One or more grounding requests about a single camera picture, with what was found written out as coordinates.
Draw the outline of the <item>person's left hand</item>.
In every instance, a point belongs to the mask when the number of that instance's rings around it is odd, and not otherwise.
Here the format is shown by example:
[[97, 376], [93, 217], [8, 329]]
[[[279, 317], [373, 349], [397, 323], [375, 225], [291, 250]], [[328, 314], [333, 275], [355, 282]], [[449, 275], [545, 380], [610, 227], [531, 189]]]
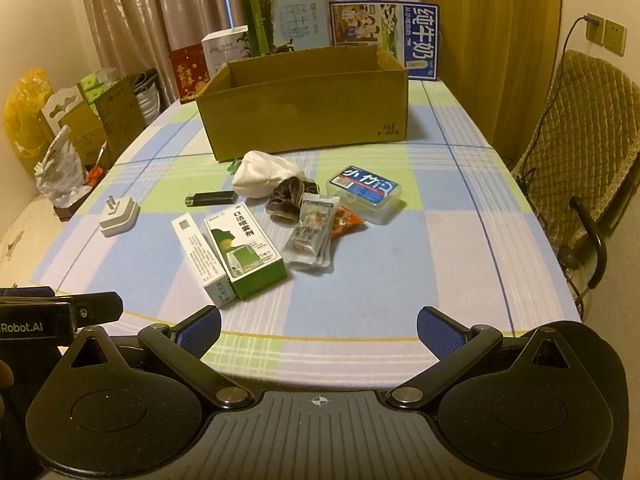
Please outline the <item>person's left hand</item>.
[[[6, 389], [14, 384], [14, 374], [11, 367], [4, 361], [0, 361], [0, 389]], [[0, 417], [6, 414], [6, 404], [0, 396]]]

